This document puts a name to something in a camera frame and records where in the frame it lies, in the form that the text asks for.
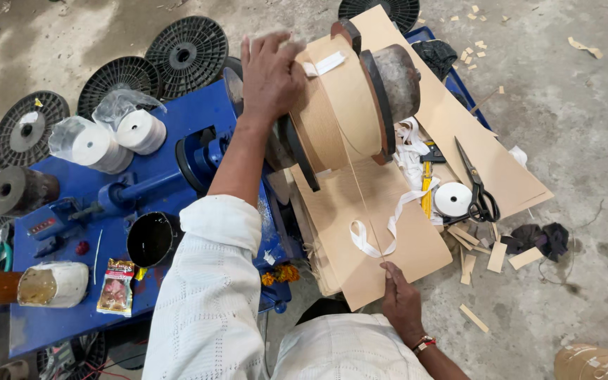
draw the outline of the finger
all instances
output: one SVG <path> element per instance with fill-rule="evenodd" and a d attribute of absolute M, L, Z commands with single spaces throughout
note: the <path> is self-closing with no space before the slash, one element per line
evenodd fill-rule
<path fill-rule="evenodd" d="M 391 272 L 386 271 L 386 288 L 384 289 L 384 302 L 388 302 L 389 305 L 395 305 L 396 298 L 396 286 L 393 281 L 393 275 Z"/>
<path fill-rule="evenodd" d="M 290 75 L 297 91 L 304 90 L 304 86 L 306 85 L 306 72 L 299 62 L 292 62 L 290 65 Z"/>
<path fill-rule="evenodd" d="M 290 63 L 294 61 L 295 57 L 297 57 L 297 54 L 304 51 L 304 49 L 306 49 L 306 45 L 304 45 L 303 43 L 288 42 L 287 44 L 285 44 L 284 47 L 278 50 L 278 56 L 284 61 Z"/>
<path fill-rule="evenodd" d="M 262 50 L 262 47 L 264 46 L 264 39 L 265 39 L 265 37 L 260 37 L 258 39 L 253 40 L 253 48 L 250 49 L 251 57 L 256 57 L 259 55 L 259 52 Z"/>
<path fill-rule="evenodd" d="M 388 270 L 388 272 L 391 273 L 393 282 L 395 283 L 396 289 L 399 293 L 406 291 L 410 288 L 410 284 L 405 279 L 405 275 L 403 275 L 403 271 L 400 268 L 398 268 L 398 266 L 396 264 L 393 264 L 393 262 L 391 262 L 391 261 L 387 261 L 386 269 Z"/>
<path fill-rule="evenodd" d="M 264 37 L 264 47 L 261 51 L 265 53 L 275 53 L 278 51 L 278 46 L 281 42 L 288 40 L 290 38 L 290 32 L 274 32 L 271 34 L 267 34 Z"/>
<path fill-rule="evenodd" d="M 241 65 L 243 66 L 243 72 L 248 69 L 250 62 L 250 39 L 247 34 L 243 35 L 243 41 L 241 42 Z"/>

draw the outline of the person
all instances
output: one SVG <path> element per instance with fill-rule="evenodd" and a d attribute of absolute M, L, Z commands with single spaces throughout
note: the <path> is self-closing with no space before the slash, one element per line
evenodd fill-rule
<path fill-rule="evenodd" d="M 208 194 L 180 212 L 185 235 L 161 285 L 143 379 L 261 374 L 261 282 L 251 262 L 261 240 L 259 181 L 272 125 L 307 80 L 295 61 L 303 47 L 289 37 L 269 34 L 252 49 L 243 37 L 244 112 Z M 427 336 L 419 291 L 393 263 L 381 266 L 384 315 L 331 311 L 324 304 L 334 300 L 319 300 L 283 338 L 273 379 L 467 379 Z"/>

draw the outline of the white sleeve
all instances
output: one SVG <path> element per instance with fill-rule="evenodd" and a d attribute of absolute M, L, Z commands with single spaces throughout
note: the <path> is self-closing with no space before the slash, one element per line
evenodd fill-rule
<path fill-rule="evenodd" d="M 257 379 L 259 212 L 230 195 L 180 212 L 184 238 L 154 308 L 143 379 Z"/>

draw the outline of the scissors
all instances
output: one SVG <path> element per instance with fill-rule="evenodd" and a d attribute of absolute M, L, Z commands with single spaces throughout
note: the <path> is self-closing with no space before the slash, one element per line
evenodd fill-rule
<path fill-rule="evenodd" d="M 468 170 L 468 177 L 473 183 L 473 196 L 471 197 L 471 203 L 468 205 L 468 216 L 477 222 L 496 222 L 501 215 L 494 197 L 485 190 L 485 185 L 482 183 L 482 179 L 480 179 L 480 174 L 475 169 L 475 166 L 471 164 L 470 160 L 468 160 L 468 156 L 463 151 L 459 139 L 454 137 L 454 140 L 457 142 L 457 148 L 459 148 L 463 163 Z M 485 197 L 489 200 L 491 208 L 487 204 Z"/>

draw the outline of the concrete floor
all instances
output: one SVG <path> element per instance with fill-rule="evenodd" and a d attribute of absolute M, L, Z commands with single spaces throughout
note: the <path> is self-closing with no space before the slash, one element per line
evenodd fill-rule
<path fill-rule="evenodd" d="M 0 119 L 18 99 L 40 89 L 63 95 L 74 112 L 93 71 L 116 57 L 142 56 L 157 33 L 181 17 L 218 21 L 237 56 L 243 33 L 290 29 L 306 40 L 324 36 L 336 19 L 338 0 L 189 0 L 169 12 L 171 4 L 14 0 L 11 11 L 0 16 Z M 466 17 L 473 4 L 486 22 Z M 476 58 L 472 71 L 459 62 L 459 74 L 475 99 L 505 86 L 506 95 L 495 96 L 482 111 L 502 144 L 527 152 L 528 168 L 555 194 L 532 209 L 533 220 L 528 212 L 503 220 L 501 232 L 527 222 L 561 222 L 576 238 L 560 264 L 541 267 L 548 279 L 566 286 L 540 281 L 533 263 L 517 272 L 506 264 L 502 274 L 478 264 L 467 287 L 459 282 L 457 260 L 417 281 L 424 325 L 471 378 L 550 379 L 561 345 L 608 348 L 608 2 L 442 0 L 423 1 L 422 10 L 426 25 L 456 51 L 484 40 L 487 56 Z M 449 21 L 452 15 L 460 20 Z M 510 19 L 502 22 L 502 15 Z M 570 36 L 600 48 L 604 58 L 572 48 Z M 308 277 L 292 289 L 287 313 L 270 315 L 270 367 L 283 334 L 319 297 Z M 489 333 L 463 317 L 462 302 Z M 375 302 L 364 312 L 379 310 Z"/>

